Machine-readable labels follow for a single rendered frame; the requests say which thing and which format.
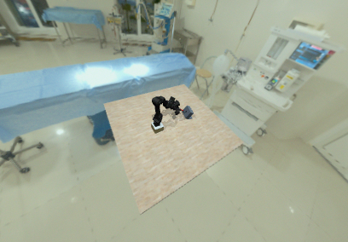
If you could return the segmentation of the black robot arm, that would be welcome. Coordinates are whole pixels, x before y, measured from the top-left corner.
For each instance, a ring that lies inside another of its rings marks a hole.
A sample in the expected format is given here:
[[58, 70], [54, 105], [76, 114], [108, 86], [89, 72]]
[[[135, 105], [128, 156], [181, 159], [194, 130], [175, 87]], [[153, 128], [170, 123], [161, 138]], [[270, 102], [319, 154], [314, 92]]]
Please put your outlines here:
[[165, 97], [163, 96], [155, 96], [152, 99], [152, 103], [154, 104], [154, 108], [155, 108], [155, 115], [153, 117], [153, 124], [154, 127], [160, 126], [160, 122], [163, 118], [163, 114], [160, 113], [160, 105], [163, 103], [163, 107], [165, 107], [166, 109], [168, 108], [172, 108], [172, 103], [174, 104], [174, 107], [178, 107], [180, 106], [179, 101], [176, 101], [174, 103], [175, 98], [171, 96], [170, 100], [166, 100]]

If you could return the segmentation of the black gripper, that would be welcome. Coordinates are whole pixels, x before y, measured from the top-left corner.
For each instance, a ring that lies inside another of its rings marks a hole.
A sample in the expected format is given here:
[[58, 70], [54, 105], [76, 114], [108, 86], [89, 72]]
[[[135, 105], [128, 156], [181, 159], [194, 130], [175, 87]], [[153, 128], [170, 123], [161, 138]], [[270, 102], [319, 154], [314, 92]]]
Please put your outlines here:
[[180, 107], [174, 107], [174, 104], [172, 103], [172, 108], [171, 109], [173, 109], [173, 111], [175, 110], [175, 114], [176, 115], [178, 115], [179, 113], [180, 113], [180, 111], [181, 111], [181, 108], [179, 109]]

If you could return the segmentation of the dark grey sloped panel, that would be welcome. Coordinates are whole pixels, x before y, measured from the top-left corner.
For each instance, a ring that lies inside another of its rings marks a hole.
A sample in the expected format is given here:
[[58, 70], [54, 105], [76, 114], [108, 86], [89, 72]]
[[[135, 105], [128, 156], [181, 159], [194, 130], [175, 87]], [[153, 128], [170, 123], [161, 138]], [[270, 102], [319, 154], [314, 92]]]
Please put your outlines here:
[[193, 111], [191, 109], [190, 106], [186, 106], [184, 109], [183, 109], [183, 115], [185, 118], [187, 119], [191, 119], [192, 118], [192, 115], [193, 115]]

